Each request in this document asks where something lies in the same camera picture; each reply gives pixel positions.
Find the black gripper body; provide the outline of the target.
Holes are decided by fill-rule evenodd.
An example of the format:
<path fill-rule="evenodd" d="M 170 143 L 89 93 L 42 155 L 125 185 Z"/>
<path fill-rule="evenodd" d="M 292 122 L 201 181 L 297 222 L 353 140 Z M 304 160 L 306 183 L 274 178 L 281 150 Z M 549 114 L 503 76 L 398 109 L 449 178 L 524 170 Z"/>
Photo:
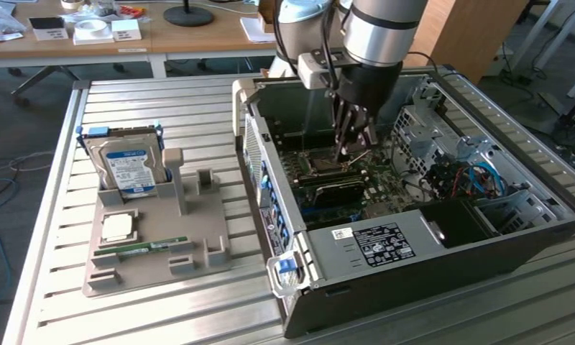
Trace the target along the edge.
<path fill-rule="evenodd" d="M 344 106 L 354 105 L 366 109 L 370 120 L 376 120 L 378 111 L 388 101 L 402 70 L 402 63 L 389 67 L 350 64 L 332 67 L 334 74 L 334 93 L 332 99 L 332 120 L 338 120 L 340 102 Z"/>

